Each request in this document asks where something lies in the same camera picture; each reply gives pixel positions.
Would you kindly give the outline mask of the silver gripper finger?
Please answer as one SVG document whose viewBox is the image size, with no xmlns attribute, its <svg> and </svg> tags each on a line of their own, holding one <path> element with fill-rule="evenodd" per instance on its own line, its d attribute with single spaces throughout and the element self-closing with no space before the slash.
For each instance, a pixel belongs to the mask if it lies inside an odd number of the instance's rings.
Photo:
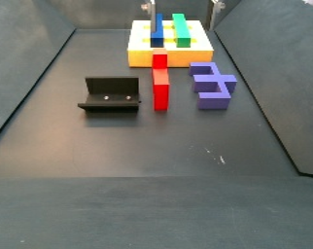
<svg viewBox="0 0 313 249">
<path fill-rule="evenodd" d="M 150 31 L 156 31 L 156 0 L 145 0 L 141 10 L 150 16 Z"/>
<path fill-rule="evenodd" d="M 225 8 L 225 4 L 221 0 L 209 0 L 209 23 L 208 23 L 208 29 L 213 28 L 216 15 L 220 13 L 220 11 Z"/>
</svg>

